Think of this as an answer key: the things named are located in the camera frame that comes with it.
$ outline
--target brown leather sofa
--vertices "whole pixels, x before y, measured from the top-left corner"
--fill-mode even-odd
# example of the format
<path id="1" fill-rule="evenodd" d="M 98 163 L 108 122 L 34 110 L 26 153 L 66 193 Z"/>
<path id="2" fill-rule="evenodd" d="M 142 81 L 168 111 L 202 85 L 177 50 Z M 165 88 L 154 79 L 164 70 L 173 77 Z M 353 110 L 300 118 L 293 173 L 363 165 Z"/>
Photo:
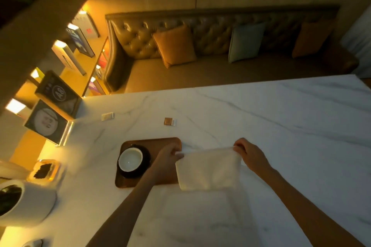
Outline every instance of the brown leather sofa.
<path id="1" fill-rule="evenodd" d="M 302 22 L 335 18 L 338 5 L 194 9 L 106 15 L 112 92 L 141 92 L 346 74 L 359 62 L 331 37 L 316 55 L 292 59 Z M 258 57 L 228 63 L 232 29 L 267 22 Z M 152 33 L 187 24 L 198 60 L 167 69 Z"/>

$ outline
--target person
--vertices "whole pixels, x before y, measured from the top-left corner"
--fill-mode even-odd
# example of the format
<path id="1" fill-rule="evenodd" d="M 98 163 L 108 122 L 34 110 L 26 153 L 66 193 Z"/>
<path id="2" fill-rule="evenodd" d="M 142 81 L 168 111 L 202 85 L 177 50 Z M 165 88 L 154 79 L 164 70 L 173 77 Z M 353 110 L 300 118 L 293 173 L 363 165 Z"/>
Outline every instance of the person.
<path id="1" fill-rule="evenodd" d="M 291 186 L 277 170 L 271 167 L 259 147 L 241 138 L 234 143 L 233 149 L 241 155 L 248 168 L 277 194 L 314 247 L 364 246 Z M 127 246 L 137 217 L 152 187 L 164 178 L 176 161 L 183 158 L 183 154 L 175 154 L 177 151 L 179 151 L 177 145 L 169 144 L 159 152 L 153 165 L 95 233 L 87 247 Z"/>

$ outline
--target hand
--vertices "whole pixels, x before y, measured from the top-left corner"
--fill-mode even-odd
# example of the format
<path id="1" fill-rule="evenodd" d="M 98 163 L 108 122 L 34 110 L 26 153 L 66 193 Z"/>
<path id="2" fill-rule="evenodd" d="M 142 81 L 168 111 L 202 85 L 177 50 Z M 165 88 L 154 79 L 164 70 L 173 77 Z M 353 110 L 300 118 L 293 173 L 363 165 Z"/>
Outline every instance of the hand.
<path id="1" fill-rule="evenodd" d="M 258 176 L 272 169 L 262 150 L 245 138 L 238 139 L 233 150 L 241 155 L 248 168 Z"/>
<path id="2" fill-rule="evenodd" d="M 160 150 L 149 169 L 156 181 L 163 179 L 174 167 L 175 162 L 184 157 L 182 153 L 175 154 L 176 151 L 180 151 L 180 148 L 174 143 L 164 146 Z"/>

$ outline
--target tray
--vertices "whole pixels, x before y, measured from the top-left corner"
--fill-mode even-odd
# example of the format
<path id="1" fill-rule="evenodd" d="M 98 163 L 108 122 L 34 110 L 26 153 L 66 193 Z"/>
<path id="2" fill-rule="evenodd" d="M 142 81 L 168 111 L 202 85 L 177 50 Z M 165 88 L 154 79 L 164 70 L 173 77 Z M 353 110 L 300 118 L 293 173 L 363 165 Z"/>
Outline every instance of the tray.
<path id="1" fill-rule="evenodd" d="M 182 149 L 182 142 L 179 138 L 173 137 L 173 138 L 161 138 L 161 139 L 150 139 L 150 140 L 136 140 L 136 141 L 126 141 L 121 145 L 120 154 L 118 157 L 120 157 L 121 153 L 127 149 L 132 144 L 136 145 L 142 145 L 145 146 L 150 154 L 151 154 L 151 165 L 153 161 L 156 159 L 158 152 L 166 145 L 170 143 L 177 143 L 180 147 L 180 150 Z M 127 179 L 120 175 L 120 173 L 117 170 L 116 167 L 116 178 L 115 178 L 115 185 L 116 187 L 120 189 L 125 189 L 129 187 L 135 187 L 136 184 L 139 182 L 139 178 L 135 179 Z M 177 177 L 177 170 L 175 168 L 171 169 L 171 172 L 169 172 L 168 177 L 164 180 L 162 180 L 160 183 L 156 185 L 164 185 L 164 184 L 177 184 L 178 183 L 178 177 Z"/>

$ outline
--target white napkin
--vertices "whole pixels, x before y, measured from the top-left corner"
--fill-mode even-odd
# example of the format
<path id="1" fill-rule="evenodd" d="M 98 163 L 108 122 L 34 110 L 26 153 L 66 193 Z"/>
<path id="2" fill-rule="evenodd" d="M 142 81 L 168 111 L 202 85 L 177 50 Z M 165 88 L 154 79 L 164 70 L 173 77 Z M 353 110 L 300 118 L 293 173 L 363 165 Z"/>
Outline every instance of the white napkin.
<path id="1" fill-rule="evenodd" d="M 235 187 L 241 156 L 233 148 L 191 152 L 175 163 L 181 190 Z"/>

